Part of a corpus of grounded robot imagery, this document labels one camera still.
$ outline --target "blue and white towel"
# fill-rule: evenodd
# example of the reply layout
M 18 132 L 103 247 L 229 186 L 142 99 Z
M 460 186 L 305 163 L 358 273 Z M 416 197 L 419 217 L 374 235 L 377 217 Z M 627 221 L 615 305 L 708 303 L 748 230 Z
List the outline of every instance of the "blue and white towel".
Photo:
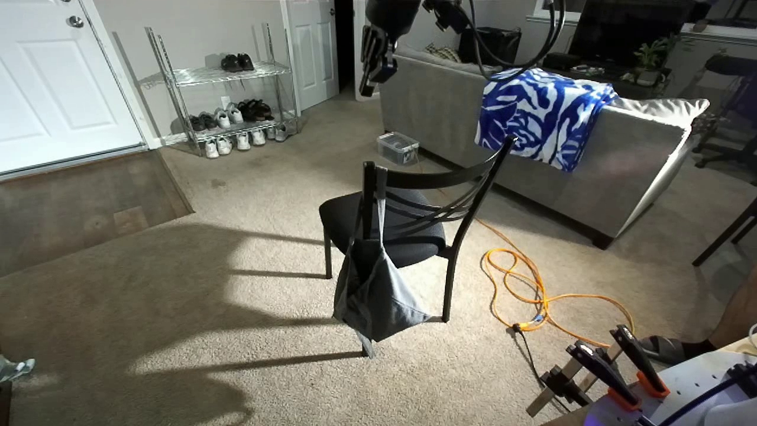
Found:
M 500 71 L 486 85 L 478 144 L 500 151 L 503 143 L 513 138 L 513 154 L 572 170 L 600 112 L 619 92 L 613 85 L 572 81 L 543 70 L 512 78 L 513 73 L 519 70 Z

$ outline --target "orange extension cord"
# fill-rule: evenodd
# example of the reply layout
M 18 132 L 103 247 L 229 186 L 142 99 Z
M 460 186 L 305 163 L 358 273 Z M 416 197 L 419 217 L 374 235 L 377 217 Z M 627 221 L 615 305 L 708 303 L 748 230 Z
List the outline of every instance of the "orange extension cord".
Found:
M 487 225 L 487 223 L 480 223 L 480 225 L 487 228 L 492 235 L 497 235 L 503 242 L 509 244 L 509 247 L 496 247 L 496 248 L 491 248 L 491 252 L 486 252 L 486 253 L 480 257 L 480 271 L 487 275 L 487 280 L 491 280 L 491 284 L 492 284 L 491 312 L 492 312 L 492 317 L 496 317 L 497 322 L 503 322 L 506 329 L 512 329 L 512 328 L 519 324 L 520 332 L 537 332 L 543 324 L 551 324 L 551 328 L 557 328 L 558 332 L 563 332 L 563 335 L 568 335 L 568 337 L 572 337 L 572 339 L 581 339 L 581 342 L 593 343 L 593 346 L 600 346 L 600 349 L 608 349 L 608 343 L 602 343 L 602 342 L 581 337 L 581 335 L 571 332 L 568 328 L 558 324 L 558 322 L 550 316 L 550 311 L 551 311 L 557 303 L 561 303 L 561 301 L 576 301 L 576 298 L 594 298 L 594 301 L 603 301 L 603 303 L 615 305 L 615 307 L 623 312 L 627 328 L 634 329 L 632 312 L 630 312 L 623 303 L 619 303 L 615 298 L 610 298 L 610 297 L 603 297 L 603 294 L 558 294 L 558 297 L 550 297 L 550 294 L 548 294 L 548 284 L 544 284 L 544 280 L 543 280 L 543 275 L 541 275 L 541 268 L 537 268 L 509 238 L 505 238 L 500 230 L 496 230 L 496 228 Z M 500 257 L 512 257 L 512 265 L 505 268 L 503 264 L 497 264 Z M 536 297 L 530 297 L 530 298 L 528 298 L 528 297 L 520 297 L 519 291 L 513 291 L 513 286 L 512 286 L 509 280 L 516 280 L 516 281 L 530 286 L 530 288 L 536 291 Z M 500 281 L 503 281 L 503 286 L 505 286 L 516 301 L 536 305 L 537 312 L 541 312 L 537 320 L 530 320 L 530 322 L 506 322 L 506 320 L 497 312 Z

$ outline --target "small box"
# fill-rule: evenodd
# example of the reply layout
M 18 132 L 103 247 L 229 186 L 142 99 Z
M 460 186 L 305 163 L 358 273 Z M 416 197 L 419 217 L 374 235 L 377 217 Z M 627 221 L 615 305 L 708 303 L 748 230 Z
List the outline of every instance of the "small box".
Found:
M 380 138 L 380 151 L 382 156 L 395 161 L 395 163 L 416 163 L 419 161 L 419 143 L 403 135 L 403 132 L 384 132 Z

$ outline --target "black chair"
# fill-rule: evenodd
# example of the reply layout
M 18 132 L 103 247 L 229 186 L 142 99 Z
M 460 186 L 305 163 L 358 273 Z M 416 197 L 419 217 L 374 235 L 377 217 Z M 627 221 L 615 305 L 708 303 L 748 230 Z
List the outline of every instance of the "black chair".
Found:
M 704 151 L 704 156 L 695 161 L 695 167 L 704 169 L 712 161 L 738 161 L 738 163 L 748 167 L 757 177 L 757 161 L 755 161 L 757 117 L 744 117 L 738 112 L 738 109 L 744 109 L 744 105 L 755 102 L 753 97 L 757 92 L 757 59 L 712 55 L 708 59 L 705 70 L 701 71 L 701 77 L 692 85 L 698 85 L 708 73 L 738 78 L 738 85 L 720 109 L 714 109 L 712 115 L 708 115 L 705 118 L 698 120 L 698 125 L 704 128 L 704 138 L 701 138 L 695 151 Z M 730 120 L 735 115 L 750 120 L 748 135 L 744 141 L 738 141 L 740 148 L 714 144 L 712 143 L 714 138 L 736 143 L 735 135 L 727 135 L 727 130 L 735 130 L 735 120 Z
M 487 161 L 452 174 L 401 174 L 388 170 L 386 186 L 386 252 L 399 268 L 416 265 L 426 258 L 447 258 L 442 322 L 449 322 L 458 257 L 465 238 L 496 183 L 512 141 Z M 377 238 L 374 188 L 377 163 L 364 163 L 363 191 L 329 200 L 319 206 L 325 225 L 328 278 L 331 275 L 331 242 L 349 252 L 361 221 L 363 238 Z M 442 206 L 431 204 L 425 191 L 465 188 L 460 197 Z M 442 223 L 460 223 L 452 244 L 447 244 Z
M 738 244 L 757 225 L 757 200 L 693 260 L 704 265 L 724 242 Z

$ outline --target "chair seat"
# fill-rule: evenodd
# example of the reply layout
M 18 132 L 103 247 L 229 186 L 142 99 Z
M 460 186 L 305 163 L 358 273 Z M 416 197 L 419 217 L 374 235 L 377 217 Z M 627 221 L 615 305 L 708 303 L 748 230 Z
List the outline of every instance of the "chair seat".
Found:
M 412 190 L 390 190 L 390 195 L 399 195 L 412 204 L 428 206 L 428 202 Z M 331 238 L 331 242 L 341 248 L 341 253 L 347 253 L 354 242 L 355 221 L 361 213 L 361 197 L 363 195 L 355 191 L 339 200 L 329 200 L 319 206 L 325 230 Z M 401 206 L 394 200 L 388 200 L 384 242 L 386 242 L 388 257 L 399 268 L 422 264 L 431 257 L 439 257 L 446 248 L 446 228 L 440 223 L 434 223 L 431 228 L 407 235 L 407 228 L 416 223 L 412 223 L 412 217 L 407 216 L 394 216 L 394 208 L 401 208 Z M 403 210 L 416 213 L 416 216 L 426 213 L 422 208 L 409 208 L 409 206 L 403 206 Z

